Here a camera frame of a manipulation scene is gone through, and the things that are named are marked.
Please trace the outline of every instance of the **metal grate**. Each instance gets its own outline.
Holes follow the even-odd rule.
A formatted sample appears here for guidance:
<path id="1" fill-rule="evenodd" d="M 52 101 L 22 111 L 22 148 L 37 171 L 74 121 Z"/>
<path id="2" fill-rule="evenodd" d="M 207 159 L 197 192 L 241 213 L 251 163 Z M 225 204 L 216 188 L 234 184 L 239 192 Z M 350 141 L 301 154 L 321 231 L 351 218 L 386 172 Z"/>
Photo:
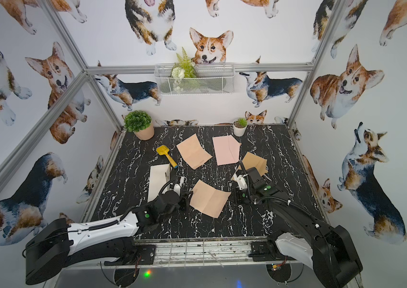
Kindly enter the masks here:
<path id="1" fill-rule="evenodd" d="M 174 64 L 155 66 L 154 76 L 161 95 L 230 94 L 234 92 L 233 63 L 195 65 L 199 78 L 172 78 Z"/>

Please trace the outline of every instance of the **small succulent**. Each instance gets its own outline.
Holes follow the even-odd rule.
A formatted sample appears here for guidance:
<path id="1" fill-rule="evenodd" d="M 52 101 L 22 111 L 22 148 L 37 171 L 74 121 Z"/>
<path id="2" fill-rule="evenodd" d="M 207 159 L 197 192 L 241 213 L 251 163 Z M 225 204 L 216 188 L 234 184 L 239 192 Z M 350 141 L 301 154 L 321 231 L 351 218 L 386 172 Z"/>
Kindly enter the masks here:
<path id="1" fill-rule="evenodd" d="M 133 111 L 125 117 L 125 130 L 128 132 L 138 132 L 149 127 L 152 119 L 144 111 Z"/>

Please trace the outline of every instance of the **folded paper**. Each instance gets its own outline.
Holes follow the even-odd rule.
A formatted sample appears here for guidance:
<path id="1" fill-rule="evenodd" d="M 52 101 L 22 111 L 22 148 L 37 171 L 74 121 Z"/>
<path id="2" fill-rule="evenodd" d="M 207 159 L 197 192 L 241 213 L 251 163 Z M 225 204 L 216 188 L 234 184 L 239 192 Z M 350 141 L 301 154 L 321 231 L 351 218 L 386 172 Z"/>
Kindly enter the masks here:
<path id="1" fill-rule="evenodd" d="M 176 147 L 179 153 L 181 153 L 183 160 L 194 170 L 212 158 L 212 156 L 202 148 L 196 134 L 182 141 Z"/>
<path id="2" fill-rule="evenodd" d="M 232 135 L 213 137 L 214 154 L 218 165 L 238 162 L 240 143 Z"/>
<path id="3" fill-rule="evenodd" d="M 194 195 L 190 199 L 190 205 L 213 218 L 219 217 L 230 196 L 230 192 L 215 189 L 201 180 L 197 182 L 192 191 L 194 191 Z"/>

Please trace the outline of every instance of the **black marble table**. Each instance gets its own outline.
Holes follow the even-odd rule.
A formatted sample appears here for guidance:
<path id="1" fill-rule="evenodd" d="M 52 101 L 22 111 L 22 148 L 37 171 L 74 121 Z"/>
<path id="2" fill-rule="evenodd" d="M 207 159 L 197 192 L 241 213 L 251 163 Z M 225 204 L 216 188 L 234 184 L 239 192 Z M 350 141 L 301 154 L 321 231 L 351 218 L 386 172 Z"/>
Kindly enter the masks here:
<path id="1" fill-rule="evenodd" d="M 222 191 L 238 189 L 237 183 L 230 179 L 236 164 L 218 166 L 213 157 L 192 170 L 183 161 L 176 145 L 195 133 L 205 150 L 214 156 L 212 137 L 230 135 L 232 127 L 155 127 L 155 135 L 148 141 L 141 141 L 127 132 L 91 220 L 121 215 L 127 207 L 147 201 L 150 166 L 168 163 L 165 156 L 159 156 L 155 151 L 162 144 L 170 148 L 169 154 L 179 165 L 178 170 L 172 169 L 172 176 L 187 177 L 187 183 L 184 183 L 187 187 L 193 187 L 200 179 Z M 241 158 L 251 152 L 267 159 L 268 173 L 264 177 L 276 182 L 314 216 L 323 218 L 286 126 L 249 125 L 244 136 L 234 138 L 242 143 Z M 231 198 L 217 219 L 191 207 L 189 213 L 174 212 L 156 230 L 139 235 L 137 239 L 257 237 L 279 229 L 294 233 L 283 219 L 266 210 L 266 205 L 235 204 Z"/>

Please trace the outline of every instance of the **white pot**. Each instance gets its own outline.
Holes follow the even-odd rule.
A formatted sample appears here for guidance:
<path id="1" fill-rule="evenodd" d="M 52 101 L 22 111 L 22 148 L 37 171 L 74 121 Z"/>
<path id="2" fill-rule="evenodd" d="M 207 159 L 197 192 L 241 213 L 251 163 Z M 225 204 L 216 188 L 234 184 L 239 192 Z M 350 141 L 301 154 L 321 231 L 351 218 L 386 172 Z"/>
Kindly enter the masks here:
<path id="1" fill-rule="evenodd" d="M 232 129 L 234 129 L 234 135 L 237 137 L 242 137 L 245 134 L 245 130 L 247 129 L 248 125 L 245 126 L 245 128 L 237 128 L 235 127 L 234 122 L 232 122 Z"/>

